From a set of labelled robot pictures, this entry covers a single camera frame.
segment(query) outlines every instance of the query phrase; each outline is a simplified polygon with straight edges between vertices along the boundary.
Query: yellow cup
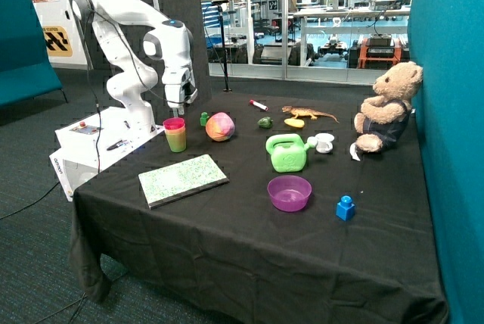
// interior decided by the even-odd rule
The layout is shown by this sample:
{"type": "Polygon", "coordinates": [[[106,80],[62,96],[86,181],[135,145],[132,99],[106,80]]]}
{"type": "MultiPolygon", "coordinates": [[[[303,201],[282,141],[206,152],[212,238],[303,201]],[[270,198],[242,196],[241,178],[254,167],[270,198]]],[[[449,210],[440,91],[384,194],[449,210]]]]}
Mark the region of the yellow cup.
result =
{"type": "Polygon", "coordinates": [[[165,129],[166,140],[172,152],[182,152],[187,148],[185,126],[179,129],[165,129]]]}

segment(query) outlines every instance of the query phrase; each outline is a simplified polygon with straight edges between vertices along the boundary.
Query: pen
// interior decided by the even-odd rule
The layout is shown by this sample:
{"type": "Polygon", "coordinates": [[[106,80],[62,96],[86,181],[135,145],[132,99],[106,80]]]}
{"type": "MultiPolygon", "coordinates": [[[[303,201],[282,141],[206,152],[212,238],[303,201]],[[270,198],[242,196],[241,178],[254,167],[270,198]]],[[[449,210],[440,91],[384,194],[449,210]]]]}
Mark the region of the pen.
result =
{"type": "Polygon", "coordinates": [[[107,148],[108,151],[114,150],[115,148],[118,148],[123,145],[127,145],[128,141],[127,140],[119,140],[116,144],[111,145],[109,148],[107,148]]]}
{"type": "Polygon", "coordinates": [[[256,106],[256,107],[259,107],[261,110],[264,110],[264,111],[267,111],[268,110],[267,106],[265,106],[265,105],[263,105],[263,104],[261,104],[259,102],[256,102],[253,99],[251,99],[249,101],[249,103],[252,104],[252,105],[254,105],[254,106],[256,106]]]}

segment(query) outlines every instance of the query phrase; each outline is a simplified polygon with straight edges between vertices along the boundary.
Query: grey carpet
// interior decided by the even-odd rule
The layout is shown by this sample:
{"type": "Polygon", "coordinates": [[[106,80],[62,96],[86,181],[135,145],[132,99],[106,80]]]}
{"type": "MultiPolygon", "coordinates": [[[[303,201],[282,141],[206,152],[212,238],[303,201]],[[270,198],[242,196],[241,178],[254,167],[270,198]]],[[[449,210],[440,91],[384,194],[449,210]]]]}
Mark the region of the grey carpet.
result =
{"type": "MultiPolygon", "coordinates": [[[[107,94],[109,71],[92,72],[92,86],[102,107],[119,105],[107,94]]],[[[58,70],[64,91],[52,92],[28,101],[0,108],[0,217],[19,210],[42,197],[56,176],[48,156],[59,145],[54,131],[95,113],[93,94],[85,72],[58,70]]],[[[292,95],[299,98],[354,102],[369,95],[367,86],[330,86],[230,79],[233,92],[254,95],[292,95]]],[[[163,86],[157,92],[163,93],[163,86]]],[[[212,78],[213,93],[222,93],[224,80],[212,78]]],[[[154,104],[155,115],[163,116],[167,107],[154,104]]],[[[0,322],[68,323],[82,292],[67,263],[72,205],[57,186],[32,207],[0,220],[0,322]]],[[[103,257],[105,273],[112,279],[125,269],[103,257]]],[[[129,273],[117,280],[103,304],[82,302],[74,322],[84,323],[236,323],[221,313],[200,310],[164,288],[137,280],[129,273]]]]}

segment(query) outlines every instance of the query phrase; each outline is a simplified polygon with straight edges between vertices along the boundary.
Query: black pen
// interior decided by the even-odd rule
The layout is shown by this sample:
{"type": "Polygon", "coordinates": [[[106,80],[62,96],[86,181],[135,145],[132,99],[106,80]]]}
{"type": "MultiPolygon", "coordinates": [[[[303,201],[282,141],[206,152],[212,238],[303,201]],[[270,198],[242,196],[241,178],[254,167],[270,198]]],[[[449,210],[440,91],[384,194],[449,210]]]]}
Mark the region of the black pen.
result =
{"type": "Polygon", "coordinates": [[[116,144],[111,145],[109,148],[107,148],[108,151],[114,150],[115,148],[118,148],[123,145],[127,145],[128,141],[126,140],[119,140],[116,144]]]}

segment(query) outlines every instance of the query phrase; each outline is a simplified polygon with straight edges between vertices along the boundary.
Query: teddy bear ear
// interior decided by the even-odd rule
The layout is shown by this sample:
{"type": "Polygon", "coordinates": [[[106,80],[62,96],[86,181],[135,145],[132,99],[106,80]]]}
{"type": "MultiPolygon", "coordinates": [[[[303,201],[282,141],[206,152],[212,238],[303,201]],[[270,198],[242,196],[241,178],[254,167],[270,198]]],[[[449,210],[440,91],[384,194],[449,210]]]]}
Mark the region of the teddy bear ear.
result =
{"type": "Polygon", "coordinates": [[[412,82],[414,84],[422,83],[423,74],[424,74],[424,69],[422,67],[417,66],[417,68],[415,68],[414,72],[411,74],[412,82]]]}

